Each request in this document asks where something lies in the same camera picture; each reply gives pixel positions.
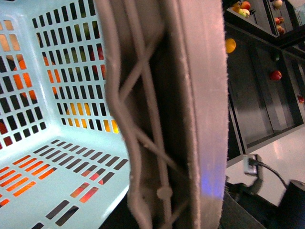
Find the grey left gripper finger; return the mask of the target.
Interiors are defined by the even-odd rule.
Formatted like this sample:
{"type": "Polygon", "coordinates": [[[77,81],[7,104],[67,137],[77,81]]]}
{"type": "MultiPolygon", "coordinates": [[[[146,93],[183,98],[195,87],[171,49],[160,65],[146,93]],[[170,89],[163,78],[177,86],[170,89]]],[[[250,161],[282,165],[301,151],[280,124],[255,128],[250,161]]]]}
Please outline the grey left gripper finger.
{"type": "Polygon", "coordinates": [[[98,0],[106,99],[141,229],[216,229],[228,150],[220,0],[98,0]]]}

